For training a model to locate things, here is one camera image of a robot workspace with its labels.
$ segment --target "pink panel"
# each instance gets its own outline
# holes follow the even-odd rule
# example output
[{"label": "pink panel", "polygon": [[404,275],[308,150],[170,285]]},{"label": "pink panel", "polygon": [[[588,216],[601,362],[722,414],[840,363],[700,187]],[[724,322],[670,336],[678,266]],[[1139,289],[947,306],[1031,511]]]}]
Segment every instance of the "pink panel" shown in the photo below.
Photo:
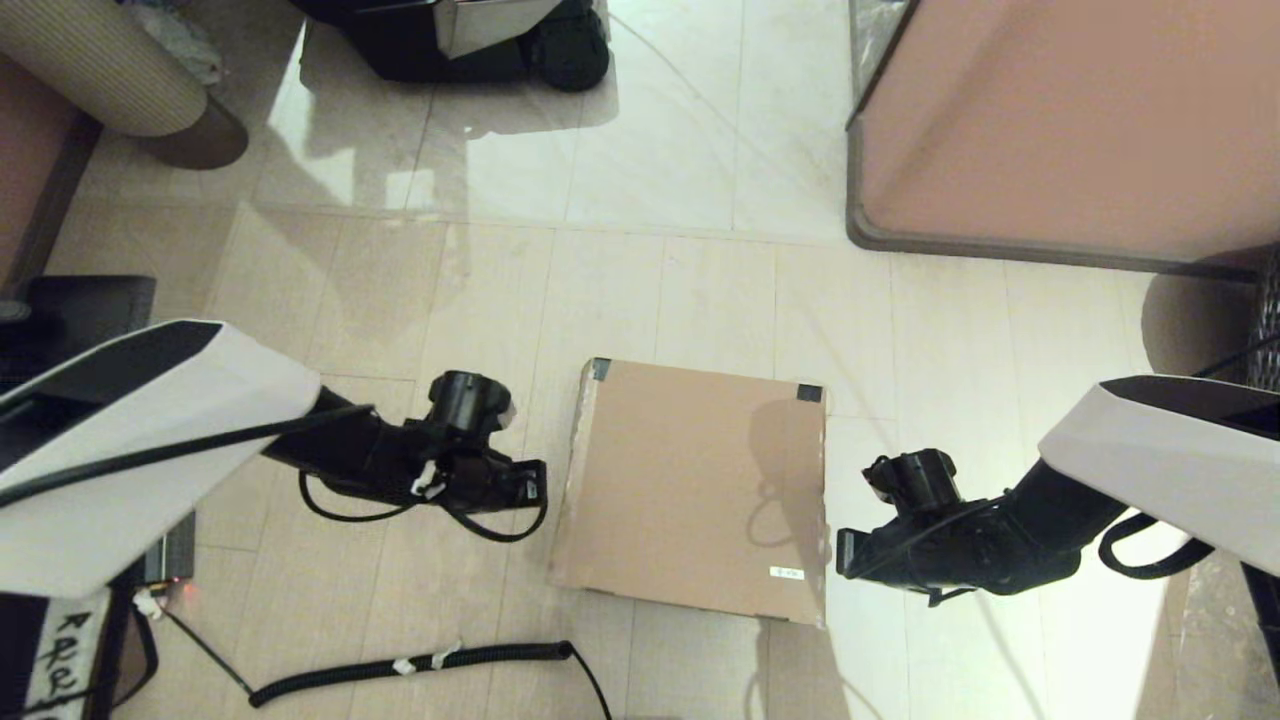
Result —
[{"label": "pink panel", "polygon": [[890,233],[1193,260],[1277,240],[1280,3],[923,1],[861,115]]}]

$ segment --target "cardboard sheet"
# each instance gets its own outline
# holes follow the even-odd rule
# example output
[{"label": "cardboard sheet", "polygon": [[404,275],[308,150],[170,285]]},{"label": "cardboard sheet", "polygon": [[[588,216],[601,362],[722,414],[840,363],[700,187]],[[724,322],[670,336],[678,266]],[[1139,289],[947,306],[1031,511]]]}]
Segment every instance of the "cardboard sheet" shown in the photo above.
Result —
[{"label": "cardboard sheet", "polygon": [[823,395],[588,363],[552,580],[820,625]]}]

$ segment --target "black cable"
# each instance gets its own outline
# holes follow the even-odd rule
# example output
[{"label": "black cable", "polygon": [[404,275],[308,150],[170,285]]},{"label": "black cable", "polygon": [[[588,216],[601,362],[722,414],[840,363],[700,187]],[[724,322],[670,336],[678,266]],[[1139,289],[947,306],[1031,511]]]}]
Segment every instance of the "black cable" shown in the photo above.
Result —
[{"label": "black cable", "polygon": [[18,483],[17,486],[0,491],[0,509],[8,507],[15,502],[20,502],[23,500],[35,497],[37,495],[44,495],[46,492],[52,492],[55,489],[60,489],[68,486],[83,483],[84,480],[92,480],[93,478],[101,475],[110,475],[113,473],[132,470],[134,468],[141,468],[143,465],[151,465],[155,462],[163,462],[165,460],[173,460],[175,457],[182,457],[183,455],[205,452],[209,450],[216,450],[219,447],[239,445],[242,442],[248,442],[252,439],[261,439],[265,437],[283,436],[289,433],[300,433],[303,430],[317,428],[320,425],[325,425],[334,420],[339,420],[348,415],[369,413],[372,409],[374,409],[372,405],[351,405],[347,407],[340,407],[338,410],[328,410],[325,413],[315,413],[312,415],[306,415],[303,418],[297,418],[294,420],[285,420],[283,423],[269,423],[265,425],[255,425],[251,428],[218,433],[202,438],[177,442],[173,445],[164,445],[160,447],[140,450],[137,452],[129,452],[125,455],[116,455],[115,457],[108,457],[105,460],[95,460],[93,462],[86,462],[83,465],[77,465],[74,468],[67,468],[64,470],[58,470],[55,473],[40,475],[37,478],[24,480],[22,483]]},{"label": "black cable", "polygon": [[387,512],[375,512],[372,515],[338,515],[337,512],[330,512],[324,507],[316,505],[316,501],[311,497],[311,489],[307,488],[307,471],[298,470],[298,495],[302,496],[302,502],[316,515],[324,518],[325,520],[337,520],[339,523],[372,523],[375,520],[385,520],[388,518],[394,518],[401,512],[412,510],[417,505],[403,505],[394,510],[388,510]]},{"label": "black cable", "polygon": [[604,720],[613,720],[613,714],[609,712],[609,702],[604,700],[604,691],[600,689],[600,683],[595,682],[595,673],[591,673],[591,666],[586,664],[586,660],[579,655],[577,648],[572,644],[568,646],[573,657],[577,659],[577,664],[582,666],[582,671],[586,673],[586,679],[591,680],[591,688],[595,689],[595,697],[600,701],[600,710],[604,711]]},{"label": "black cable", "polygon": [[1192,538],[1175,550],[1169,557],[1151,565],[1125,565],[1115,555],[1112,546],[1124,538],[1137,534],[1156,524],[1156,519],[1146,512],[1121,520],[1111,527],[1098,543],[1098,557],[1107,568],[1135,580],[1158,580],[1176,575],[1213,553],[1213,546]]},{"label": "black cable", "polygon": [[[404,675],[399,669],[399,661],[378,660],[374,662],[360,662],[356,665],[342,665],[325,670],[301,673],[298,675],[291,675],[274,683],[269,683],[255,691],[229,662],[223,660],[223,657],[209,646],[209,643],[196,634],[196,632],[183,623],[177,615],[169,612],[164,607],[160,607],[160,611],[164,612],[165,618],[173,620],[174,624],[178,625],[178,629],[191,638],[192,642],[195,642],[196,646],[210,657],[210,660],[223,669],[223,673],[227,673],[227,675],[244,691],[248,696],[248,703],[253,707],[262,707],[280,696],[300,691],[337,685],[340,683],[353,683],[376,678],[397,678]],[[591,666],[586,664],[586,660],[577,652],[573,643],[568,641],[561,641],[558,643],[494,644],[457,650],[445,653],[440,660],[435,660],[434,655],[419,655],[404,660],[412,665],[413,673],[429,673],[433,670],[451,670],[453,667],[468,667],[471,665],[484,665],[488,662],[568,660],[570,657],[577,660],[579,665],[582,666],[582,671],[586,673],[586,679],[591,682],[591,688],[595,689],[595,697],[600,701],[600,708],[604,711],[605,720],[613,720],[613,715],[609,712],[609,703],[604,698],[604,691],[600,689],[600,683],[595,679],[595,673],[591,673]],[[84,691],[84,693],[92,692],[93,689],[96,688],[90,688],[88,691]],[[67,698],[60,698],[58,702],[70,702],[72,700],[76,698],[69,696]],[[38,712],[47,710],[49,707],[49,705],[37,706],[29,708],[29,712]]]},{"label": "black cable", "polygon": [[169,612],[164,607],[160,607],[160,612],[164,612],[165,618],[173,620],[173,624],[178,625],[179,630],[182,630],[183,633],[186,633],[186,635],[188,638],[191,638],[191,641],[193,643],[196,643],[197,646],[200,646],[200,650],[205,651],[205,655],[207,655],[210,660],[212,660],[214,662],[216,662],[218,666],[223,669],[223,673],[227,673],[227,675],[232,680],[234,680],[236,684],[241,687],[241,689],[243,689],[247,694],[253,694],[253,688],[250,687],[250,684],[244,682],[244,678],[241,678],[239,673],[237,673],[236,669],[232,667],[230,662],[227,662],[225,660],[223,660],[223,656],[218,655],[218,652],[214,648],[209,647],[209,643],[206,643],[204,639],[201,639],[201,637],[196,634],[196,630],[192,630],[191,628],[188,628],[187,624],[183,623],[182,620],[179,620],[177,615],[174,615],[173,612]]},{"label": "black cable", "polygon": [[1254,352],[1257,352],[1257,351],[1267,347],[1268,345],[1275,345],[1277,342],[1280,342],[1280,333],[1276,333],[1276,334],[1270,336],[1270,337],[1265,337],[1265,338],[1260,340],[1258,342],[1254,342],[1254,343],[1249,345],[1248,347],[1245,347],[1244,350],[1242,350],[1239,352],[1233,352],[1231,355],[1228,355],[1226,357],[1219,360],[1217,363],[1213,363],[1208,368],[1204,368],[1203,370],[1193,374],[1192,377],[1193,378],[1208,378],[1208,377],[1216,375],[1217,373],[1220,373],[1220,372],[1230,368],[1231,365],[1239,363],[1240,360],[1244,360],[1249,355],[1252,355],[1252,354],[1254,354]]},{"label": "black cable", "polygon": [[983,500],[982,502],[974,505],[973,507],[968,507],[968,509],[965,509],[965,510],[963,510],[960,512],[956,512],[955,515],[952,515],[950,518],[945,518],[942,520],[938,520],[937,523],[929,525],[928,528],[920,530],[919,533],[915,533],[914,536],[911,536],[911,537],[906,538],[905,541],[897,543],[892,548],[884,551],[879,557],[877,557],[876,560],[873,560],[869,565],[867,565],[865,568],[863,568],[861,570],[859,570],[854,575],[846,575],[846,578],[850,579],[850,580],[858,580],[860,578],[865,578],[867,575],[870,575],[872,573],[874,573],[876,570],[879,570],[884,565],[888,565],[890,562],[897,560],[897,557],[900,555],[902,555],[904,552],[911,550],[911,547],[915,546],[918,542],[920,542],[924,538],[932,536],[933,533],[941,530],[942,528],[946,528],[947,525],[950,525],[952,523],[964,520],[965,518],[969,518],[970,515],[977,515],[978,512],[982,512],[983,510],[987,510],[988,507],[995,507],[996,505],[1000,505],[1005,500],[1006,500],[1005,496],[993,497],[991,500]]},{"label": "black cable", "polygon": [[468,518],[466,512],[462,512],[460,510],[449,507],[445,503],[440,503],[440,507],[443,507],[444,511],[449,514],[449,518],[453,518],[454,520],[457,520],[460,525],[462,525],[463,528],[471,530],[472,533],[483,537],[486,541],[493,541],[493,542],[520,542],[520,541],[527,538],[529,536],[534,534],[538,530],[538,528],[541,527],[543,520],[547,519],[547,493],[544,492],[544,493],[540,493],[538,496],[538,518],[534,519],[534,524],[529,525],[529,528],[525,529],[524,532],[515,533],[515,534],[507,534],[507,533],[499,533],[497,530],[490,530],[489,528],[486,528],[486,527],[481,525],[480,523],[476,523],[475,520],[472,520],[471,518]]}]

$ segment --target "white tag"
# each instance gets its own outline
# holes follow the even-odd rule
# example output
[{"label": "white tag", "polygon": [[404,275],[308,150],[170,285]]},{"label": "white tag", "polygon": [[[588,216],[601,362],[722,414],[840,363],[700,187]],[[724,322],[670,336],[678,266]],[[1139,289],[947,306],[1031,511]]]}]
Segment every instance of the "white tag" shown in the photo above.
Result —
[{"label": "white tag", "polygon": [[[101,589],[83,600],[49,601],[40,646],[27,684],[27,705],[37,705],[81,692],[93,679],[111,593]],[[84,715],[84,701],[76,700],[32,717],[76,720]]]},{"label": "white tag", "polygon": [[444,659],[453,655],[454,652],[462,650],[462,638],[458,638],[449,646],[449,650],[444,652],[436,652],[431,656],[431,670],[444,670]]},{"label": "white tag", "polygon": [[785,578],[787,580],[804,579],[804,570],[800,570],[797,568],[778,568],[777,565],[774,565],[773,568],[769,568],[769,574],[773,575],[774,578]]}]

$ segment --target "white robot arm casing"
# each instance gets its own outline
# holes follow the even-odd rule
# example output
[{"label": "white robot arm casing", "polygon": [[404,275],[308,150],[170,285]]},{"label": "white robot arm casing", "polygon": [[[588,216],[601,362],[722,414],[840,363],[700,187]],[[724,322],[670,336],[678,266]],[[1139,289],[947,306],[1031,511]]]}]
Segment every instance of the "white robot arm casing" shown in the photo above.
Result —
[{"label": "white robot arm casing", "polygon": [[1055,470],[1280,575],[1280,395],[1208,379],[1110,380],[1039,452]]},{"label": "white robot arm casing", "polygon": [[[122,364],[131,378],[123,383]],[[292,420],[311,410],[320,388],[317,373],[230,325],[155,325],[0,397],[0,419],[44,413],[24,432],[6,429],[10,437],[0,438],[0,489],[127,452]],[[0,509],[0,591],[81,597],[101,588],[271,439],[104,475]]]}]

